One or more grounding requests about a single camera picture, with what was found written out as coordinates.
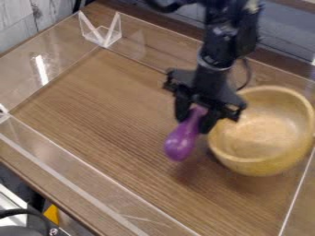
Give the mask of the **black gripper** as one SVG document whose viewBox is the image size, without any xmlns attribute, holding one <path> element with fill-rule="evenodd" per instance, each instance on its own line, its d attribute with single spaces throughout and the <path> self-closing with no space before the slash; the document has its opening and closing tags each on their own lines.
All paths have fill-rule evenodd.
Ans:
<svg viewBox="0 0 315 236">
<path fill-rule="evenodd" d="M 207 109 L 199 121 L 203 135 L 211 132 L 220 119 L 238 121 L 247 107 L 236 89 L 228 84 L 224 72 L 203 72 L 199 75 L 195 70 L 171 69 L 166 74 L 164 89 L 174 94 L 175 117 L 180 123 L 190 114 L 192 104 Z"/>
</svg>

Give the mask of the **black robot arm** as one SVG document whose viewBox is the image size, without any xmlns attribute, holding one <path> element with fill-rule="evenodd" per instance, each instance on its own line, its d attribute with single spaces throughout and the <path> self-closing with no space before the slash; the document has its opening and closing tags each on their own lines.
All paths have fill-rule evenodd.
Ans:
<svg viewBox="0 0 315 236">
<path fill-rule="evenodd" d="M 175 118 L 182 123 L 191 116 L 191 107 L 202 107 L 198 131 L 207 134 L 222 119 L 236 122 L 247 107 L 238 89 L 228 84 L 236 60 L 244 60 L 259 42 L 260 0 L 174 0 L 163 5 L 145 0 L 148 6 L 172 13 L 182 7 L 204 7 L 204 36 L 196 53 L 196 68 L 172 68 L 166 74 L 164 89 L 175 97 Z"/>
</svg>

